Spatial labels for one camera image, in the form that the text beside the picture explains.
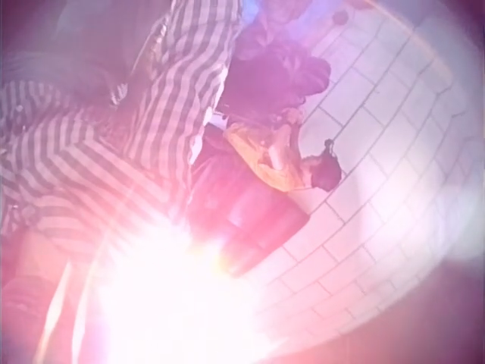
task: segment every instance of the bright light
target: bright light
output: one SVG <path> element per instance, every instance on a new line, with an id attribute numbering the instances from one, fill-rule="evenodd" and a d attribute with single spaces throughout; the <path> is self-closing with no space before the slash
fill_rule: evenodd
<path id="1" fill-rule="evenodd" d="M 217 269 L 212 254 L 154 241 L 139 244 L 100 292 L 108 364 L 250 364 L 274 349 L 253 329 L 254 292 Z"/>

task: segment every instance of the striped sleeve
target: striped sleeve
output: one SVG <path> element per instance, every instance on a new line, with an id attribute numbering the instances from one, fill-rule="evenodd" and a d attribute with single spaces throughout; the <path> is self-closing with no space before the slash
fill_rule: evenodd
<path id="1" fill-rule="evenodd" d="M 196 140 L 222 92 L 239 30 L 239 0 L 178 1 L 161 44 L 159 73 L 142 99 L 125 153 L 172 183 L 190 188 Z"/>

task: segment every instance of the white tiled wall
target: white tiled wall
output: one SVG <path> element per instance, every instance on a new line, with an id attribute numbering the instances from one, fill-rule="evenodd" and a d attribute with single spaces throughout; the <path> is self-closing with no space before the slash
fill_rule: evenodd
<path id="1" fill-rule="evenodd" d="M 263 293 L 261 329 L 289 338 L 278 353 L 351 331 L 402 298 L 479 201 L 483 144 L 470 137 L 482 114 L 464 112 L 466 85 L 422 33 L 361 11 L 313 51 L 332 64 L 332 82 L 305 106 L 300 148 L 318 154 L 335 138 L 345 178 L 330 194 L 291 193 L 310 221 L 247 274 Z"/>

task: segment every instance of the yellow top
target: yellow top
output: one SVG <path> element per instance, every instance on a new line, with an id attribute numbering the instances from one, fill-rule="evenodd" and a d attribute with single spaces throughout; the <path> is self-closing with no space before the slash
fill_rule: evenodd
<path id="1" fill-rule="evenodd" d="M 224 131 L 224 137 L 256 176 L 267 185 L 283 192 L 304 187 L 295 165 L 287 162 L 282 170 L 276 170 L 262 161 L 268 152 L 265 142 L 271 138 L 269 129 L 235 123 Z"/>

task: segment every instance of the hair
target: hair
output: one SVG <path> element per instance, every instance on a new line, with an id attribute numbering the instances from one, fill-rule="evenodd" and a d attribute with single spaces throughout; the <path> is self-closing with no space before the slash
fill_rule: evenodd
<path id="1" fill-rule="evenodd" d="M 311 173 L 311 186 L 330 192 L 342 180 L 342 168 L 333 154 L 333 141 L 325 140 L 325 150 L 320 155 L 320 163 Z"/>

